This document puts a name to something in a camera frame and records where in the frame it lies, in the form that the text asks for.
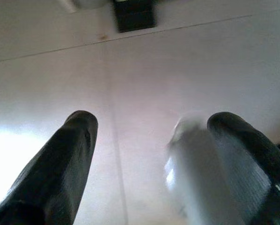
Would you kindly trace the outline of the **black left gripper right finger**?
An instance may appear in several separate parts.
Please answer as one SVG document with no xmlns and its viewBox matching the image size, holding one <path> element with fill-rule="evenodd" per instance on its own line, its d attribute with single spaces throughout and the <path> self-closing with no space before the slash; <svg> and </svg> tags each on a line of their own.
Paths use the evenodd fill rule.
<svg viewBox="0 0 280 225">
<path fill-rule="evenodd" d="M 212 115 L 207 130 L 244 223 L 280 225 L 280 145 L 230 112 Z"/>
</svg>

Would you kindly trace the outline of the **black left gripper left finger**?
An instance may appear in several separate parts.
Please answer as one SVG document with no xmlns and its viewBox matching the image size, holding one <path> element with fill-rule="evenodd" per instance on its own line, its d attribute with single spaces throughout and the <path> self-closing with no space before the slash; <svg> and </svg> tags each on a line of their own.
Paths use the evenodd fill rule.
<svg viewBox="0 0 280 225">
<path fill-rule="evenodd" d="M 98 120 L 76 111 L 18 175 L 0 203 L 0 225 L 74 223 L 98 134 Z"/>
</svg>

